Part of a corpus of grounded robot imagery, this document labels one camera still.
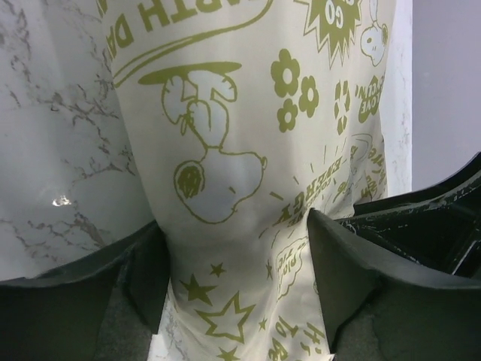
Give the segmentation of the cream printed garment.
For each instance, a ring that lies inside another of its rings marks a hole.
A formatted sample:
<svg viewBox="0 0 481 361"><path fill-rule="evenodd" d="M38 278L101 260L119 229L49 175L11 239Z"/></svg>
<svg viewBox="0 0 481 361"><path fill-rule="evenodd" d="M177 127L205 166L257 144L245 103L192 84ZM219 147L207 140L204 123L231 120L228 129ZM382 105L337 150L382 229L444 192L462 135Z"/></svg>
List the cream printed garment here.
<svg viewBox="0 0 481 361"><path fill-rule="evenodd" d="M386 194L394 1L99 1L192 360L331 360L311 208Z"/></svg>

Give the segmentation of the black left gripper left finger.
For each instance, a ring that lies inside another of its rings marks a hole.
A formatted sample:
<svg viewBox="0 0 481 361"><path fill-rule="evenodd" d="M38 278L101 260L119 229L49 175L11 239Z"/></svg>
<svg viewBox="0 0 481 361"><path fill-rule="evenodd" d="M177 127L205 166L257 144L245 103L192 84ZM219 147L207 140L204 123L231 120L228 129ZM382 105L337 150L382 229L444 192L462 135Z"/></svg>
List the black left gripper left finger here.
<svg viewBox="0 0 481 361"><path fill-rule="evenodd" d="M154 222L34 278L1 282L3 360L146 360L170 279Z"/></svg>

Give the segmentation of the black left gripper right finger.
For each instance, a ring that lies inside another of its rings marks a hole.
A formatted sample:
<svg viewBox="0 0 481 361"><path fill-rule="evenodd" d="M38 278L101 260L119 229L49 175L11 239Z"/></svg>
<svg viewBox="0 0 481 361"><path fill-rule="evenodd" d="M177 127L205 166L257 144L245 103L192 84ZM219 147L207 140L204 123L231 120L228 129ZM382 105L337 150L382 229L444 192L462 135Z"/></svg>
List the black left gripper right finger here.
<svg viewBox="0 0 481 361"><path fill-rule="evenodd" d="M480 158L432 187L310 211L326 338L338 360L480 358Z"/></svg>

